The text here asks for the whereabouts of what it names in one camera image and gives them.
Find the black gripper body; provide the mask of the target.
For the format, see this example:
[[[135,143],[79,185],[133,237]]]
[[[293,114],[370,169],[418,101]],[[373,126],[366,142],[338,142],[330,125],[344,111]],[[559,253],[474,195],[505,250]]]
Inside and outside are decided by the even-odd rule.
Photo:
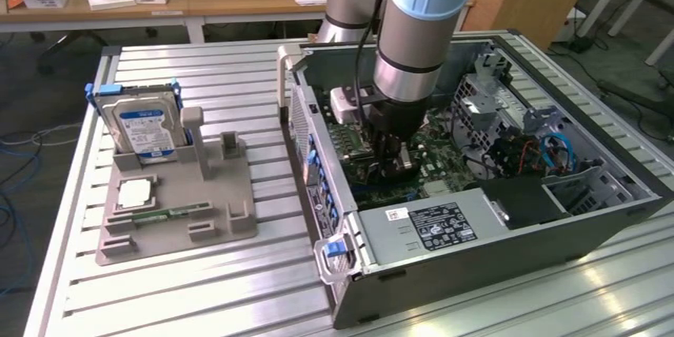
[[[377,163],[394,159],[401,144],[408,143],[420,129],[426,112],[426,100],[401,102],[381,98],[366,103],[366,140]]]

